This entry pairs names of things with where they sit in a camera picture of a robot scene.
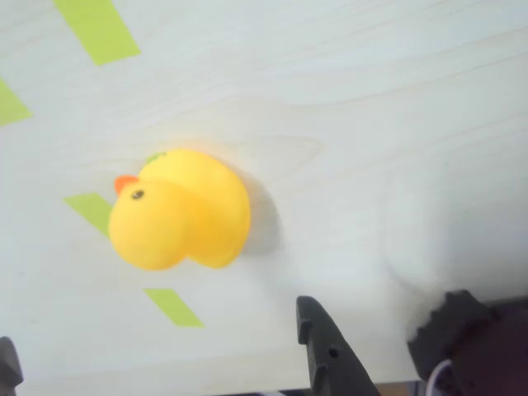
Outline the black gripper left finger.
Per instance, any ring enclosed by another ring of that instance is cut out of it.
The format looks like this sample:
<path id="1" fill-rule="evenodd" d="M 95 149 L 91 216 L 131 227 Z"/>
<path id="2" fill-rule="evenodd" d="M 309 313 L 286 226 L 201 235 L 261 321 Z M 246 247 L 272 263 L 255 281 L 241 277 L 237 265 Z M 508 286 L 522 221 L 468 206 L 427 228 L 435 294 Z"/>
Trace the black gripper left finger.
<path id="1" fill-rule="evenodd" d="M 14 343 L 9 337 L 0 338 L 0 394 L 16 394 L 16 387 L 23 382 L 20 361 Z"/>

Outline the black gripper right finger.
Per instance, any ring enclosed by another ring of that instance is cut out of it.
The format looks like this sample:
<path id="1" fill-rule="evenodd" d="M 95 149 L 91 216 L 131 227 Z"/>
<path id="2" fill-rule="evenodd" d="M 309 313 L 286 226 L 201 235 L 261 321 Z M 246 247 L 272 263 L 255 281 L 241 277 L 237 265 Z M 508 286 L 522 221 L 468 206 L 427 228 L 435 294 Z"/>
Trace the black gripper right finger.
<path id="1" fill-rule="evenodd" d="M 311 296 L 296 299 L 299 344 L 306 347 L 313 395 L 380 393 L 326 309 Z"/>

